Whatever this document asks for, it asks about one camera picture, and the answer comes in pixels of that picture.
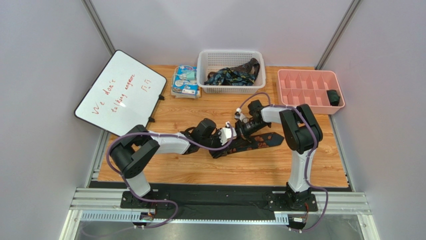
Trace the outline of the black orange floral tie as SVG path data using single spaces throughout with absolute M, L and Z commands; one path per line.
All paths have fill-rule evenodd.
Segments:
M 262 133 L 258 135 L 249 136 L 244 139 L 237 136 L 231 144 L 222 150 L 210 150 L 209 153 L 213 159 L 224 157 L 231 154 L 257 150 L 267 147 L 276 147 L 283 143 L 284 137 L 276 132 Z

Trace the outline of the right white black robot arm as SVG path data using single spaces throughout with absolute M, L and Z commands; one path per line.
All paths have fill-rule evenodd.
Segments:
M 235 130 L 243 139 L 271 124 L 281 124 L 284 140 L 292 150 L 291 173 L 284 194 L 285 204 L 290 209 L 303 207 L 312 194 L 310 183 L 312 161 L 316 149 L 323 139 L 323 132 L 310 106 L 301 104 L 263 106 L 259 100 L 249 104 L 251 118 L 244 120 L 240 108 L 234 117 Z

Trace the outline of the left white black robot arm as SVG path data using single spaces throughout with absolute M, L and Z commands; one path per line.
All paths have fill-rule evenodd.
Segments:
M 147 130 L 144 125 L 136 125 L 108 147 L 106 162 L 124 180 L 129 191 L 142 199 L 151 191 L 144 169 L 154 155 L 188 155 L 199 149 L 222 151 L 231 144 L 233 136 L 230 124 L 218 129 L 208 118 L 177 133 L 158 133 Z

